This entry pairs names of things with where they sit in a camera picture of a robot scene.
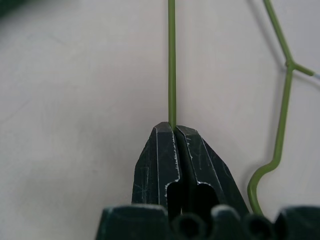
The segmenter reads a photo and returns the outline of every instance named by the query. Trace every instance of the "green coated wire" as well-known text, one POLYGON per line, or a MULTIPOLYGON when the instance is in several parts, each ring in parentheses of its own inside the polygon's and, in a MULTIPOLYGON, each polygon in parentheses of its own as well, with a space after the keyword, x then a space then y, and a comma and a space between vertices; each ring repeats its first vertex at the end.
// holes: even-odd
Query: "green coated wire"
POLYGON ((174 130, 177 125, 176 97, 176 1, 168 0, 168 105, 169 124, 174 130))
POLYGON ((260 179, 265 174, 276 169, 281 161, 283 145, 284 145, 284 138, 285 138, 286 120, 287 120, 293 71, 297 70, 297 71, 302 72, 308 76, 315 76, 315 77, 319 76, 318 74, 315 74, 315 72, 313 72, 312 70, 310 70, 300 64, 295 63, 295 61, 291 55, 291 52, 289 50, 285 36, 284 36, 282 29, 280 27, 280 24, 279 24, 277 15, 275 13, 275 10, 272 6, 271 0, 263 0, 263 2, 265 5, 265 8, 267 10, 267 13, 269 15, 269 18, 271 20, 271 23, 273 25, 275 34, 276 34, 278 41, 281 45, 284 56, 286 58, 287 70, 286 70, 283 97, 282 97, 282 103, 281 103, 280 118, 279 118, 276 138, 275 138, 273 159, 271 162, 258 168, 254 172, 254 174, 252 175, 252 177, 249 181, 248 187, 247 187, 247 193, 248 193, 251 208, 254 213, 259 214, 259 215, 263 215, 263 212, 262 212, 260 205, 259 205, 259 202, 258 202, 258 196, 257 196, 258 183, 259 183, 260 179))

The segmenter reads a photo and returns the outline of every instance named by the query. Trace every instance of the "green wire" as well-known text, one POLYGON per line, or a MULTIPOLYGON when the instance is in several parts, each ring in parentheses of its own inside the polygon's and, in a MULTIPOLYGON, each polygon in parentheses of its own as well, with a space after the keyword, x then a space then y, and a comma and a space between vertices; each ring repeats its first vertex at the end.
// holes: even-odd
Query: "green wire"
POLYGON ((254 213, 259 214, 259 215, 263 215, 263 212, 262 212, 260 205, 259 205, 259 202, 258 202, 258 196, 257 196, 258 183, 259 183, 260 179, 265 174, 276 169, 281 161, 284 139, 285 139, 286 120, 287 120, 293 71, 297 70, 297 71, 302 72, 302 73, 309 75, 309 76, 315 75, 315 73, 312 70, 295 63, 295 61, 291 55, 291 52, 289 50, 288 44, 286 42, 285 36, 281 30, 277 15, 275 13, 275 10, 271 4, 271 0, 263 0, 263 2, 265 5, 265 8, 267 10, 267 13, 269 15, 269 18, 272 22, 275 34, 276 34, 278 41, 281 45, 284 56, 286 58, 287 70, 286 70, 283 97, 282 97, 282 103, 281 103, 280 119, 279 119, 278 129, 277 129, 276 138, 275 138, 273 159, 271 162, 258 168, 254 172, 254 174, 252 175, 252 177, 249 181, 248 187, 247 187, 247 192, 248 192, 248 197, 249 197, 249 202, 250 202, 251 208, 254 213))
POLYGON ((174 130, 177 125, 176 97, 176 1, 168 0, 168 105, 169 124, 174 130))

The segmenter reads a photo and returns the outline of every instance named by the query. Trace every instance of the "white background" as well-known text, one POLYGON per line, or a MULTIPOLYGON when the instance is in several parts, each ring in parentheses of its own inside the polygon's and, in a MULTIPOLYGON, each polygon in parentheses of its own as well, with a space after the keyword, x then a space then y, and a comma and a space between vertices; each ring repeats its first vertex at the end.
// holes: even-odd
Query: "white background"
MULTIPOLYGON (((296 61, 320 72, 318 0, 273 1, 296 61)), ((0 19, 0 239, 94 239, 131 201, 168 119, 167 1, 42 0, 0 19)), ((177 122, 226 162, 246 201, 272 158, 284 57, 261 0, 177 0, 177 122)), ((294 77, 283 158, 262 210, 320 204, 320 87, 294 77)))

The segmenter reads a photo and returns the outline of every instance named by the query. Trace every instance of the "white surface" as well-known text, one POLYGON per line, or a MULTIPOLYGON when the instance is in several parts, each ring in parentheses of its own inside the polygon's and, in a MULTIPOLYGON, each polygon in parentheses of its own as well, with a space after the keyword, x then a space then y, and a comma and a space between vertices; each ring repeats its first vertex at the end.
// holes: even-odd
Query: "white surface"
MULTIPOLYGON (((297 62, 320 72, 318 0, 273 1, 297 62)), ((178 123, 197 129, 247 201, 271 160, 284 58, 260 0, 178 0, 178 123)), ((59 0, 0 21, 0 239, 94 239, 131 200, 134 166, 167 113, 167 2, 59 0)), ((282 162, 258 197, 320 204, 320 88, 293 80, 282 162)))

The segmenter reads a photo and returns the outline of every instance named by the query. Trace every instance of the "bent green wire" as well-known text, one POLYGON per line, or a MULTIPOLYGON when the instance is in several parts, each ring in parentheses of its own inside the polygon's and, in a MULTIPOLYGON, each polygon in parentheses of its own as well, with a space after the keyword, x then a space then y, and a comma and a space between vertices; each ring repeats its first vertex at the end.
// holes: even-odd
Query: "bent green wire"
POLYGON ((300 64, 295 63, 295 61, 291 55, 290 49, 288 47, 287 41, 285 39, 285 36, 284 36, 282 29, 280 27, 275 10, 271 4, 271 0, 263 0, 263 2, 265 5, 265 8, 267 10, 267 13, 269 15, 269 18, 271 20, 271 23, 273 25, 275 34, 276 34, 278 41, 281 45, 283 54, 285 56, 287 70, 286 70, 284 90, 283 90, 283 96, 282 96, 280 118, 279 118, 276 138, 275 138, 273 159, 271 162, 258 168, 258 170, 256 170, 254 172, 254 174, 252 175, 252 177, 249 181, 248 187, 247 187, 247 193, 248 193, 251 208, 254 213, 259 214, 259 215, 263 215, 263 212, 262 212, 260 205, 259 205, 259 202, 258 202, 258 196, 257 196, 258 183, 259 183, 260 179, 265 174, 276 169, 281 161, 283 145, 284 145, 284 138, 285 138, 286 120, 287 120, 293 71, 297 70, 297 71, 302 72, 308 76, 314 76, 314 77, 320 79, 319 74, 316 74, 312 70, 310 70, 300 64))
POLYGON ((168 0, 168 105, 169 124, 174 130, 177 124, 176 104, 176 1, 168 0))

